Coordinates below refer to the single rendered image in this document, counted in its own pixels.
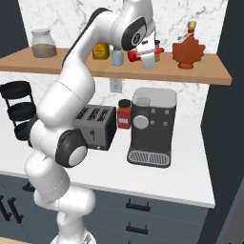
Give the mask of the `white wall socket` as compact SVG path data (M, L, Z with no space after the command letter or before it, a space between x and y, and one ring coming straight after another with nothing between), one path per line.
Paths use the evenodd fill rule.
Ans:
M111 92L122 92L122 79L121 78L111 78L110 79L110 91Z

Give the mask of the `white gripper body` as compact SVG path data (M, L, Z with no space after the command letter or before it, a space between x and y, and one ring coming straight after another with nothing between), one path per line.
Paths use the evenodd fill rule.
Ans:
M143 48L140 52L143 67L146 70L154 68L154 48Z

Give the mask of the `small brown spice bottle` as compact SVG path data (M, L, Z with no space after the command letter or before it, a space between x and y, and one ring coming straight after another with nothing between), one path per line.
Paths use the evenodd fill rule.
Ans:
M155 39L154 40L154 45L155 45L155 49L158 50L160 48L160 40ZM154 55L154 61L155 62L160 61L160 54L155 54Z

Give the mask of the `grey-blue cupboard door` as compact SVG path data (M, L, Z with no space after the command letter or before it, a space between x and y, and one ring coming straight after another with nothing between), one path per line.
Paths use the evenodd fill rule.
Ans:
M33 201L25 201L23 198L15 200L17 211L23 215L22 223L17 224L8 204L6 192L0 190L2 200L8 213L11 213L10 221L6 221L0 212L0 236L12 238L30 244L51 244L58 234L56 224L56 212L45 210L37 206Z

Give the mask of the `glass jar with brown contents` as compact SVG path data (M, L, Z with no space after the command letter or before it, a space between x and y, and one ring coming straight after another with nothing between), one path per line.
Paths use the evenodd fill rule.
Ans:
M56 45L49 29L33 30L31 49L35 58L52 58L57 55Z

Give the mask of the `grey-blue drawer front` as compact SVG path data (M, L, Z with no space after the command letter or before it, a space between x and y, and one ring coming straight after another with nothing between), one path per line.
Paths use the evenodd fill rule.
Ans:
M129 221L139 228L148 226L149 233L135 234L126 231ZM202 230L199 224L170 219L149 217L140 214L89 215L86 225L90 228L103 228L112 232L120 232L123 237L135 240L163 241L170 244L197 244Z
M23 198L25 201L33 201L33 192L24 191L23 187L29 182L26 178L0 174L0 181L5 189L7 198Z
M99 207L106 207L114 210L131 211L136 214L148 214L150 216L162 217L172 220L179 220L193 224L203 224L208 213L207 208L173 203L164 200L150 199L134 195L121 193L110 193L95 190L96 204ZM141 212L126 208L126 203L131 202L139 205L146 205L149 202L151 210L149 212Z

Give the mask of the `pale blue shaker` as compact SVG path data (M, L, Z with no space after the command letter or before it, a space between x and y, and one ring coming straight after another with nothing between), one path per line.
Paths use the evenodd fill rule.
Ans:
M120 67L124 62L123 52L120 50L114 50L112 52L112 65Z

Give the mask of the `dark grey coffee machine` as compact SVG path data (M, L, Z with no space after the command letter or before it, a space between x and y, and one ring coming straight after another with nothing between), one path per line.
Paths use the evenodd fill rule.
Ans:
M156 168L171 165L176 92L138 88L132 98L131 164Z

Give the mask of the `wooden wall shelf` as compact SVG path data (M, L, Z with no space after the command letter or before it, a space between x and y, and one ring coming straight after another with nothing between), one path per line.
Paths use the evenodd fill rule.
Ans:
M58 55L49 59L37 59L32 55L31 48L25 48L9 56L0 58L0 71L20 71L31 73L59 74L63 58L68 50L59 48ZM153 70L146 71L141 62L125 60L121 67L111 65L111 59L87 59L88 69L94 77L112 77L135 80L155 80L186 82L197 84L213 84L230 86L232 78L216 54L206 53L199 62L189 70L179 69L170 52L160 55Z

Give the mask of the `yellow tin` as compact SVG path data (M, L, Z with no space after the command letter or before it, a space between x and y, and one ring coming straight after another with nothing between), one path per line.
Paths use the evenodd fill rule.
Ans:
M110 46L105 42L98 42L92 49L94 59L106 60L110 56Z

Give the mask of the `red mug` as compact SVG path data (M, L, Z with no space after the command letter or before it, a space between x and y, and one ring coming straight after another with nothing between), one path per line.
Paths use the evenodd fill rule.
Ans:
M160 54L164 51L163 48L158 48L154 50L155 54ZM136 51L129 51L128 52L128 59L130 62L135 62L141 59L140 55Z

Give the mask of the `tall dark cupboard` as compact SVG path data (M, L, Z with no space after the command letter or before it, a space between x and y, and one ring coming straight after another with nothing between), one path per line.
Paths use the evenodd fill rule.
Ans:
M217 55L232 84L211 85L203 113L215 207L208 211L198 244L217 244L244 177L244 0L228 1Z

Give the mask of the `red condiment bottle black cap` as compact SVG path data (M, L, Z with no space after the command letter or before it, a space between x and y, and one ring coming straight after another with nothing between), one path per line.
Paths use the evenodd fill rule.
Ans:
M129 99L118 102L117 124L120 129L129 129L132 123L132 106Z

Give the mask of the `dark wall cupboard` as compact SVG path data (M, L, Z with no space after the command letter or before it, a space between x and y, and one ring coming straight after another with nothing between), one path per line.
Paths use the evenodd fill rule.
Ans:
M0 0L0 58L28 46L18 0Z

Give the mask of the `maple leaf syrup bottle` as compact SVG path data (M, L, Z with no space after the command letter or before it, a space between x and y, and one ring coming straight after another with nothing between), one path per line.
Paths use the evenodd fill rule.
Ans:
M178 42L173 43L173 60L178 63L180 69L189 70L193 63L201 60L206 47L194 38L195 21L188 22L187 32L178 37Z

